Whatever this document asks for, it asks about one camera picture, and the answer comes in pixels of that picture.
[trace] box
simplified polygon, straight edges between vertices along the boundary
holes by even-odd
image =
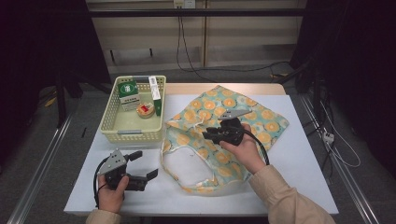
[[[155,114],[157,116],[160,116],[163,103],[161,103],[161,95],[160,95],[160,91],[158,90],[157,78],[149,77],[148,82],[149,82],[149,87],[151,88],[152,100],[154,101]]]
[[[136,109],[140,104],[139,90],[135,80],[118,84],[120,103],[124,110]]]
[[[120,103],[119,84],[127,81],[136,81],[140,102],[153,103],[149,76],[117,77],[105,113],[99,125],[100,132],[110,143],[155,143],[163,140],[163,109],[165,102],[165,76],[155,76],[158,90],[162,99],[161,116],[152,116],[142,119],[136,110],[125,111]]]

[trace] hand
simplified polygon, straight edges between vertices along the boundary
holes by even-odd
[[[248,124],[242,123],[242,126],[245,130],[251,132],[251,128]],[[244,138],[239,146],[234,146],[224,141],[220,141],[219,144],[222,148],[233,153],[236,159],[252,174],[256,174],[266,165],[257,150],[256,141],[247,134],[244,134]]]
[[[98,186],[103,186],[99,189],[99,209],[107,212],[118,213],[122,206],[123,192],[128,187],[129,177],[124,176],[117,186],[116,190],[113,190],[106,183],[104,175],[98,176]]]

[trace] black curtain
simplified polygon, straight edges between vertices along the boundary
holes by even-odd
[[[396,176],[396,125],[394,73],[396,71],[396,3],[392,1],[340,1],[339,26],[332,31],[319,74],[353,128],[367,142],[373,155]],[[326,7],[308,0],[308,7]],[[304,18],[291,64],[296,68],[312,57],[328,18]],[[301,73],[301,86],[313,74]]]
[[[82,94],[80,81],[110,83],[91,18],[53,12],[88,12],[84,0],[3,2],[0,8],[1,161],[27,129],[36,110],[38,93],[44,87],[55,86],[57,74],[61,74],[74,97]]]

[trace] plastic basket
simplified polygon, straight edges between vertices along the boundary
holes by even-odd
[[[117,77],[108,99],[105,114],[100,122],[100,131],[111,143],[159,142],[163,140],[163,108],[165,101],[165,76],[155,76],[160,90],[162,111],[149,119],[141,119],[135,110],[125,111],[120,104],[118,84],[135,80],[140,102],[153,103],[149,76]]]

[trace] beige sleeve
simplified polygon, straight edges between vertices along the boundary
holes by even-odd
[[[121,216],[104,210],[93,210],[85,221],[86,224],[119,224]]]
[[[262,168],[249,183],[267,206],[270,223],[334,223],[323,208],[289,187],[272,165]]]

